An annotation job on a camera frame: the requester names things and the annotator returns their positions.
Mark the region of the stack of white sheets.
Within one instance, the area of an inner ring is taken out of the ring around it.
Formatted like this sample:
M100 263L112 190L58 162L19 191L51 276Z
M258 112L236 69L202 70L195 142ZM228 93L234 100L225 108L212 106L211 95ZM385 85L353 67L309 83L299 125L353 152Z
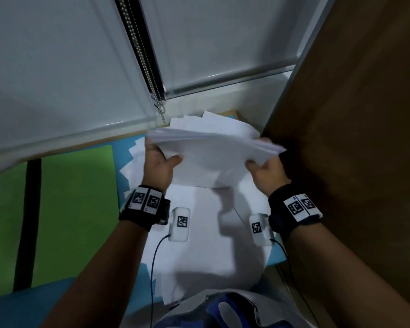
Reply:
M165 158L183 157L172 183L193 187L235 187L247 174L246 160L263 165L286 151L261 141L250 124L208 111L201 117L172 118L168 127L150 130L146 136Z

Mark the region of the person's left forearm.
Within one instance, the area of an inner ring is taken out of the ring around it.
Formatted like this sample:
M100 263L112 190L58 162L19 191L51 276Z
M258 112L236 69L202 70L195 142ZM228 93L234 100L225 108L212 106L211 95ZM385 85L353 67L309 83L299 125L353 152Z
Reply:
M119 221L40 328L118 328L136 281L148 231Z

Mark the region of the blue table cover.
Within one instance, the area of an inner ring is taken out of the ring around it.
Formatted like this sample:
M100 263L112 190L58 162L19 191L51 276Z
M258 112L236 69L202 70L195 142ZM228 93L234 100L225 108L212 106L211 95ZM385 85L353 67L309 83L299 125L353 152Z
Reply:
M69 153L61 153L59 158L55 158L55 161L67 158L68 162L76 163L79 158L88 160L93 156L106 168L100 181L106 184L107 198L101 199L101 202L106 203L107 208L98 215L98 227L106 225L108 230L93 232L93 241L87 248L89 254L93 254L98 249L115 225L109 220L114 207L114 177L117 184L118 206L121 206L128 195L129 188L128 176L121 169L133 159L129 150L143 141L143 134L111 138L102 143L86 144L80 149L88 149L89 153L74 154L72 149L68 149ZM61 273L59 268L53 268L54 276L44 277L44 283L41 284L34 281L38 269L34 263L32 287L12 292L23 220L26 167L27 163L23 163L0 174L0 199L15 201L15 206L9 206L5 202L0 203L0 328L38 328L84 266L84 264L74 263L68 271L62 270ZM39 246L43 241L49 240L49 236L44 237L44 235L46 233L42 234L38 226Z

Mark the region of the black strip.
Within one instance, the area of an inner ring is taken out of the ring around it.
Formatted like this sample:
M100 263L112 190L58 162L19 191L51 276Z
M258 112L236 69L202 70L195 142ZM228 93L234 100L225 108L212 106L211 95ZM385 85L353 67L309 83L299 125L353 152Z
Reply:
M32 287L36 256L42 185L42 159L27 162L23 198L23 220L16 258L13 291Z

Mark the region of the wide white roller blind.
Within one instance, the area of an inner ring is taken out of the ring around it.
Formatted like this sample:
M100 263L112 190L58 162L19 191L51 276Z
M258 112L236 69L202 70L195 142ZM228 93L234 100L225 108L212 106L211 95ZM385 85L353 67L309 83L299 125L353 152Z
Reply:
M156 118L115 0L0 0L0 151Z

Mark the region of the narrow white roller blind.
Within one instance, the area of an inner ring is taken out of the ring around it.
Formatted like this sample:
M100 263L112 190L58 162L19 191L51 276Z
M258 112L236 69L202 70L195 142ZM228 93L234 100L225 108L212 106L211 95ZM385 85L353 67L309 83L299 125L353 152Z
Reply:
M293 70L329 0L139 0L165 98Z

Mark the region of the black wristband with square markers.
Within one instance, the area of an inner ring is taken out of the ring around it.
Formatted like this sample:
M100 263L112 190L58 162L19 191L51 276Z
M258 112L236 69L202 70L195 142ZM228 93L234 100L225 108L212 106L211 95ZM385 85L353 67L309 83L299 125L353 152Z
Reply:
M268 197L268 203L269 226L282 240L286 240L296 227L319 223L323 217L313 201L292 184L276 189Z
M146 231L154 225L168 225L170 200L160 190L140 185L127 197L120 209L119 221L132 222Z

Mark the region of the person's white and blue shirt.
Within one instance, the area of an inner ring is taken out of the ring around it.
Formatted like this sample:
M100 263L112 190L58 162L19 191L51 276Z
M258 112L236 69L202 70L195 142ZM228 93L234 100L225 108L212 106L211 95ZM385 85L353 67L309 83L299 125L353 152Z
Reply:
M236 289L204 290L173 306L127 314L120 328L315 328L288 298Z

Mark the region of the green mat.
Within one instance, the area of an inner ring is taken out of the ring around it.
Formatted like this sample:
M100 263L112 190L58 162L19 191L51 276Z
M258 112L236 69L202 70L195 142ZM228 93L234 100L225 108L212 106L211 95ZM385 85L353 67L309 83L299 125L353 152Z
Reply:
M0 296L13 291L29 163L0 173ZM113 231L118 196L112 146L41 159L38 234L29 287L76 277Z

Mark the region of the person's right hand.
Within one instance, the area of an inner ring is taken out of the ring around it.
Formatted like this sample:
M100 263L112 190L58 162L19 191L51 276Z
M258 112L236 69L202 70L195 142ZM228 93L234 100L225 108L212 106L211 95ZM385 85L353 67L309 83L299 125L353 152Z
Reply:
M260 166L261 170L249 173L257 189L267 198L277 189L291 184L292 181L287 177L279 155L272 156Z

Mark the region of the loose pile of white paper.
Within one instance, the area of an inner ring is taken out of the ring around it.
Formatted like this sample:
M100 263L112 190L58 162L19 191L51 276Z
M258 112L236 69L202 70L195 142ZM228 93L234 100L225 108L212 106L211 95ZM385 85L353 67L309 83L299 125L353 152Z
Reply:
M249 289L261 277L272 247L255 245L249 217L269 214L267 197L247 174L235 187L207 188L171 183L166 198L170 214L176 207L191 210L186 242L163 241L154 272L158 297L171 304L204 289ZM169 225L153 226L143 262L151 268L158 242Z

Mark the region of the person's right forearm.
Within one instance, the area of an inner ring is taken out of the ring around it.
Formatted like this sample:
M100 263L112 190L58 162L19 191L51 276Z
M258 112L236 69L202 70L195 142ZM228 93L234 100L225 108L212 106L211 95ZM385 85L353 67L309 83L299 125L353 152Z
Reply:
M410 303L322 223L284 237L349 328L410 328Z

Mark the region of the person's left hand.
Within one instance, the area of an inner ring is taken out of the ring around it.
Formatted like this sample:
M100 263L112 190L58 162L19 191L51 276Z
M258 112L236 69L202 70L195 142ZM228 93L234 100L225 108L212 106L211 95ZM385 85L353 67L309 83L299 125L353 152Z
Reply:
M143 178L139 187L152 188L166 195L174 175L174 168L169 168L166 160L158 145L146 137Z

